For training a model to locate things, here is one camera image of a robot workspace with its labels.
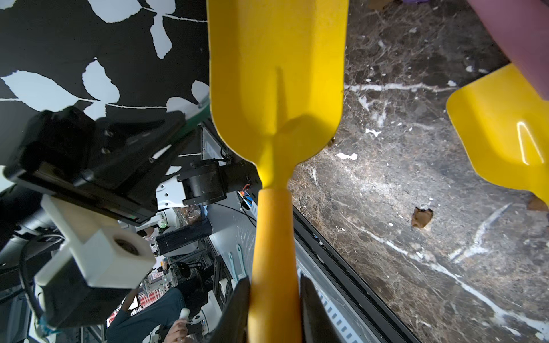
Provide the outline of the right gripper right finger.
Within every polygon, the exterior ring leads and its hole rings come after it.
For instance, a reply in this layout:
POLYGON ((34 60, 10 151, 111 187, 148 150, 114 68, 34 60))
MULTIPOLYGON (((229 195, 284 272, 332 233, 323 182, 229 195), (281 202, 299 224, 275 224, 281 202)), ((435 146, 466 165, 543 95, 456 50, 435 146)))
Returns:
POLYGON ((313 281, 300 277, 300 302, 303 342, 340 343, 341 339, 321 303, 313 281))

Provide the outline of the purple trowel pink handle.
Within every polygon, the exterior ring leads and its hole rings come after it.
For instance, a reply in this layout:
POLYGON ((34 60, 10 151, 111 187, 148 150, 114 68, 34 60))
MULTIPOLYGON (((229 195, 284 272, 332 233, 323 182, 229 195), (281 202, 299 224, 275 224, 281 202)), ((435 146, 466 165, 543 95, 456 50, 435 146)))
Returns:
POLYGON ((548 2, 477 0, 470 6, 509 60, 548 100, 548 2))

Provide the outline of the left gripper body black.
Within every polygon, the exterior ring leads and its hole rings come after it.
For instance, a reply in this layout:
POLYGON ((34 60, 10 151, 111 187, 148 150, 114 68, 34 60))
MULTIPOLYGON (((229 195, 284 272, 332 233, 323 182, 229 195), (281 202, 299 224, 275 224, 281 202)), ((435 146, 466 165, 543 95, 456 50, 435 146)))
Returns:
POLYGON ((31 119, 7 162, 12 186, 1 193, 1 238, 18 230, 17 213, 49 195, 129 224, 173 206, 162 179, 187 142, 181 111, 152 121, 90 119, 68 107, 31 119))

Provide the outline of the yellow trowel wooden handle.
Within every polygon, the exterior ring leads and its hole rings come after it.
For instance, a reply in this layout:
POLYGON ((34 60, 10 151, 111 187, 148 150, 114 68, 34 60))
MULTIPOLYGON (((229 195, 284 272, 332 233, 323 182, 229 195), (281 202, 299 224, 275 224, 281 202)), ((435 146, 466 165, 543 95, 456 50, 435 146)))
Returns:
POLYGON ((548 102, 517 67, 453 92, 446 109, 480 177, 548 201, 548 102))

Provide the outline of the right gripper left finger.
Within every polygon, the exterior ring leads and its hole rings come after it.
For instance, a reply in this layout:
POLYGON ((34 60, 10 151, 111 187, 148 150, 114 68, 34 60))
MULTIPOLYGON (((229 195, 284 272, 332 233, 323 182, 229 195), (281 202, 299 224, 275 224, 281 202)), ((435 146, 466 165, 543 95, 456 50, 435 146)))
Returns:
POLYGON ((237 283, 210 343, 244 343, 247 339, 247 318, 250 307, 250 278, 237 283))

